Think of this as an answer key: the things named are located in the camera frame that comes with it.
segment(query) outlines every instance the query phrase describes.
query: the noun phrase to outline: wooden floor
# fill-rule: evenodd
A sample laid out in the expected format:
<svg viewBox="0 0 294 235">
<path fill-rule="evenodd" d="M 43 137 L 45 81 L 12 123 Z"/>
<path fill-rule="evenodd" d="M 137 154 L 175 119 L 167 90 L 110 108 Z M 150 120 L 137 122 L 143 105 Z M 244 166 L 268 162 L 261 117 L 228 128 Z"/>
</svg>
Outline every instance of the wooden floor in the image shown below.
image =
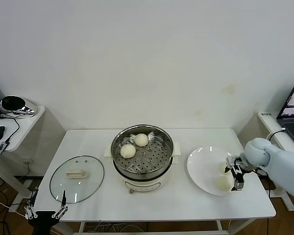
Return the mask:
<svg viewBox="0 0 294 235">
<path fill-rule="evenodd" d="M 265 188 L 268 188 L 268 183 L 262 180 Z M 31 186 L 31 190 L 35 190 L 35 187 L 39 185 L 39 181 L 34 181 Z M 9 185 L 3 184 L 0 186 L 0 190 L 3 191 L 7 197 L 9 203 L 15 197 L 16 192 Z M 0 201 L 5 203 L 5 198 L 0 193 Z M 294 235 L 294 211 L 287 211 L 282 200 L 278 198 L 272 199 L 272 203 L 276 209 L 277 215 L 269 220 L 269 235 Z M 19 212 L 24 214 L 23 206 L 19 209 Z M 0 214 L 0 221 L 3 221 L 5 211 Z M 32 227 L 28 222 L 16 213 L 7 213 L 6 220 L 11 235 L 31 235 Z M 171 231 L 207 231 L 216 230 L 217 226 L 214 221 L 204 222 L 149 222 L 149 223 L 136 223 L 146 232 L 171 232 Z M 222 226 L 227 229 L 229 221 L 222 221 Z M 70 227 L 78 232 L 79 223 L 68 223 Z M 88 223 L 88 227 L 85 227 L 85 232 L 92 231 L 96 223 Z M 126 228 L 124 232 L 138 232 L 135 228 Z M 0 223 L 0 235 L 8 235 L 7 230 L 3 233 L 2 223 Z M 267 234 L 267 220 L 259 219 L 241 230 L 237 235 L 266 235 Z"/>
</svg>

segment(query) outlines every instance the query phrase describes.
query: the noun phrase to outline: glass lid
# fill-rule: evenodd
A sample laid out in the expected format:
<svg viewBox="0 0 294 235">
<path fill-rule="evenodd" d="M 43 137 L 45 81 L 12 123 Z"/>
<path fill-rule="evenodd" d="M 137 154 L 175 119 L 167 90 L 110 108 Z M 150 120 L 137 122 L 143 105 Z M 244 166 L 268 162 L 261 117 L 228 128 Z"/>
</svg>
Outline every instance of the glass lid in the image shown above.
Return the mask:
<svg viewBox="0 0 294 235">
<path fill-rule="evenodd" d="M 63 191 L 67 203 L 77 203 L 89 198 L 100 187 L 104 176 L 102 163 L 91 156 L 78 156 L 64 162 L 50 180 L 50 192 L 62 201 Z"/>
</svg>

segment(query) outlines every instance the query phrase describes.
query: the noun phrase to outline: stainless steel pot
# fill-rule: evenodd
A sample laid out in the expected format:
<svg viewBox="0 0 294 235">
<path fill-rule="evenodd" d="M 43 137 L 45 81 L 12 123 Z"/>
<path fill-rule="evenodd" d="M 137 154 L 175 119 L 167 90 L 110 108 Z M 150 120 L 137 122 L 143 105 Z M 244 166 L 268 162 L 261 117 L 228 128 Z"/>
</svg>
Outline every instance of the stainless steel pot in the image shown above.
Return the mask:
<svg viewBox="0 0 294 235">
<path fill-rule="evenodd" d="M 139 147 L 134 143 L 135 136 L 143 133 L 149 143 Z M 123 145 L 132 144 L 136 148 L 133 158 L 125 159 L 120 150 Z M 172 164 L 173 141 L 167 132 L 151 125 L 131 126 L 121 131 L 111 145 L 111 156 L 116 170 L 123 177 L 137 182 L 155 180 L 165 174 Z"/>
</svg>

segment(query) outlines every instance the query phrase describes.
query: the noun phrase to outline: white plate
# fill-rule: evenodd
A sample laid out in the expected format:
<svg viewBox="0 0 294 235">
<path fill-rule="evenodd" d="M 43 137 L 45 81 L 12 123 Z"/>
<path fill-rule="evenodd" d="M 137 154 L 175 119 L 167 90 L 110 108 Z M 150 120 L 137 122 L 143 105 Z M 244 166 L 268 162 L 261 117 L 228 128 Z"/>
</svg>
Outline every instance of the white plate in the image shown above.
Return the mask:
<svg viewBox="0 0 294 235">
<path fill-rule="evenodd" d="M 232 191 L 223 191 L 217 187 L 218 178 L 225 176 L 220 171 L 220 164 L 224 163 L 226 157 L 231 155 L 226 150 L 214 146 L 205 146 L 194 150 L 187 159 L 187 170 L 191 179 L 202 190 L 213 195 L 231 194 Z"/>
</svg>

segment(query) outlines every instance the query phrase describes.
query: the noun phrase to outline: white wall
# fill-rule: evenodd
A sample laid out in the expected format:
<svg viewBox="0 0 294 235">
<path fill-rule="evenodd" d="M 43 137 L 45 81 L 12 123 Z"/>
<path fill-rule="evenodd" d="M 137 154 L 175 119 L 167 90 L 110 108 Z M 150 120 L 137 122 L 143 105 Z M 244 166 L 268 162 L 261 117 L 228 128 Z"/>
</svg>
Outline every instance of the white wall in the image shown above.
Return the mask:
<svg viewBox="0 0 294 235">
<path fill-rule="evenodd" d="M 233 127 L 244 142 L 293 84 L 294 0 L 0 1 L 2 93 L 66 130 Z"/>
</svg>

